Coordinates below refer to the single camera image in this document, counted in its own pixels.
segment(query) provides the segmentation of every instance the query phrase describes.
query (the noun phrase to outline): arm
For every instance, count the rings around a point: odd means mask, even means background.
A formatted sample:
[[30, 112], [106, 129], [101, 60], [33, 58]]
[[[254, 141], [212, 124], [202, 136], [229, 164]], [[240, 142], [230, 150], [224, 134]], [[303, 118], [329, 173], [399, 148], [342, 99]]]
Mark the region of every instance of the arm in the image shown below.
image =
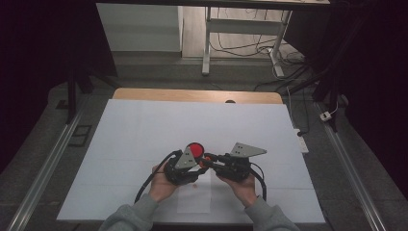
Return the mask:
[[255, 177], [252, 174], [240, 183], [223, 177], [218, 178], [231, 187], [234, 195], [245, 206], [245, 212], [254, 222], [255, 231], [299, 230], [286, 218], [279, 206], [270, 207], [264, 199], [256, 196]]
[[159, 203], [170, 197], [177, 189], [177, 186], [167, 181], [163, 168], [164, 166], [154, 176], [148, 194], [144, 194], [133, 206], [120, 206], [102, 223], [99, 231], [150, 230], [153, 226], [153, 213], [159, 207]]

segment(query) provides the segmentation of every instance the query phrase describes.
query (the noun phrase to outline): wall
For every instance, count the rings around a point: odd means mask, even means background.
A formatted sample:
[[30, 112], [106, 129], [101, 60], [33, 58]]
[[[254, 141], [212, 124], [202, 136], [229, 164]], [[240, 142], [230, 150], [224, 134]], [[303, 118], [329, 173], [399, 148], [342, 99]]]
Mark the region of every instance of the wall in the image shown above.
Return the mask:
[[408, 198], [408, 26], [403, 2], [379, 1], [343, 60], [345, 114]]
[[97, 4], [112, 51], [181, 51], [183, 8]]
[[52, 88], [71, 73], [116, 71], [92, 1], [9, 1], [0, 6], [0, 35], [1, 173], [36, 125]]

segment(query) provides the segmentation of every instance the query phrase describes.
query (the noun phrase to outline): gray floor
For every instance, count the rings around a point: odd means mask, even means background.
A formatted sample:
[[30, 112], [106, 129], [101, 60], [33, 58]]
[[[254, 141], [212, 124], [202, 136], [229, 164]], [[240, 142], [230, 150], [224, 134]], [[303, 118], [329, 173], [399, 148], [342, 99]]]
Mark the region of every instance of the gray floor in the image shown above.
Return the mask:
[[[172, 56], [115, 53], [118, 78], [111, 78], [123, 87], [194, 90], [253, 90], [259, 83], [273, 80], [271, 64], [266, 61], [212, 62], [211, 74], [201, 76], [201, 63]], [[284, 66], [286, 73], [295, 67]], [[58, 222], [61, 209], [76, 172], [86, 154], [91, 136], [114, 89], [92, 78], [95, 91], [89, 99], [79, 125], [90, 126], [90, 135], [72, 138], [58, 164], [26, 230], [96, 230], [100, 222]], [[275, 91], [281, 83], [258, 88]], [[310, 131], [304, 135], [310, 153], [304, 156], [311, 174], [326, 224], [299, 224], [301, 230], [370, 230], [361, 204], [350, 187], [344, 170], [319, 120], [310, 92], [313, 88], [292, 96], [293, 121], [305, 130], [309, 118]], [[66, 85], [53, 88], [49, 103], [31, 135], [21, 146], [8, 168], [0, 175], [0, 230], [5, 230], [37, 175], [66, 120], [66, 110], [56, 109], [66, 100]], [[306, 116], [305, 105], [309, 116]], [[357, 167], [364, 184], [389, 230], [407, 230], [408, 203], [375, 158], [370, 149], [348, 124], [344, 108], [338, 111], [339, 134]]]

